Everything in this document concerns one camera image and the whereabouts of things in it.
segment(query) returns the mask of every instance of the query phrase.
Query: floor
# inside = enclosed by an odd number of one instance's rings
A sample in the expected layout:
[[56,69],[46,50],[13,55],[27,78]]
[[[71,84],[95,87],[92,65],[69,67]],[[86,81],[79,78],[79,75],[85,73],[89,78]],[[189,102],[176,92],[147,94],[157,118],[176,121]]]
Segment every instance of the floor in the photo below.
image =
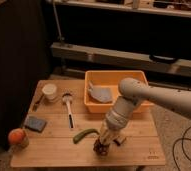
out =
[[[51,79],[59,79],[59,76],[52,76]],[[158,134],[160,136],[160,141],[163,146],[164,153],[166,155],[167,164],[165,166],[147,166],[144,168],[145,171],[173,171],[178,170],[176,168],[175,162],[173,160],[172,155],[172,147],[173,143],[176,139],[181,138],[184,131],[191,126],[191,121],[175,114],[171,111],[168,111],[160,106],[155,105],[152,109],[152,114],[155,120],[155,124],[157,127]],[[191,138],[191,130],[187,134],[187,137]],[[185,141],[185,149],[188,155],[191,158],[191,142]],[[186,159],[182,150],[181,150],[181,143],[179,142],[175,146],[175,156],[180,167],[180,170],[191,170],[191,162]],[[10,159],[11,154],[7,151],[3,151],[0,149],[0,171],[31,171],[31,170],[38,170],[33,168],[11,168],[10,167]],[[134,171],[136,167],[123,167],[123,168],[41,168],[39,170],[87,170],[87,171]]]

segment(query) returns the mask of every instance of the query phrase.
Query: wall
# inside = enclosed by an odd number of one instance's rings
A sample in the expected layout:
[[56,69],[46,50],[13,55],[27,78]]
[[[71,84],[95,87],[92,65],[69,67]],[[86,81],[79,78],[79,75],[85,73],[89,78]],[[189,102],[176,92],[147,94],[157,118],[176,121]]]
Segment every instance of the wall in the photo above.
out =
[[39,79],[50,73],[50,51],[40,0],[0,5],[0,145],[20,126]]

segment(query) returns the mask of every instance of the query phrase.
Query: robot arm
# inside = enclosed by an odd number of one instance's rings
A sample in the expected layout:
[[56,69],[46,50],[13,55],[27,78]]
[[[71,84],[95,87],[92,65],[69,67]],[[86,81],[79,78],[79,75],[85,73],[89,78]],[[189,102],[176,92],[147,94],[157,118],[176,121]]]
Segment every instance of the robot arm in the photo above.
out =
[[106,113],[100,136],[94,144],[94,151],[99,155],[107,155],[110,143],[126,127],[131,113],[144,100],[191,119],[191,91],[152,87],[133,78],[123,79],[118,87],[122,96]]

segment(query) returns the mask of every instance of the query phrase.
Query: gray cloth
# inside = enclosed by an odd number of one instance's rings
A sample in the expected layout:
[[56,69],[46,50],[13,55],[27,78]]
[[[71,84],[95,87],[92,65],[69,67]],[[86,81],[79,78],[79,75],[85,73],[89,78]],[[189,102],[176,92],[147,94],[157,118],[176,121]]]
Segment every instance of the gray cloth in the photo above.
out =
[[90,96],[101,103],[110,103],[112,102],[112,93],[108,87],[94,86],[89,82],[88,92]]

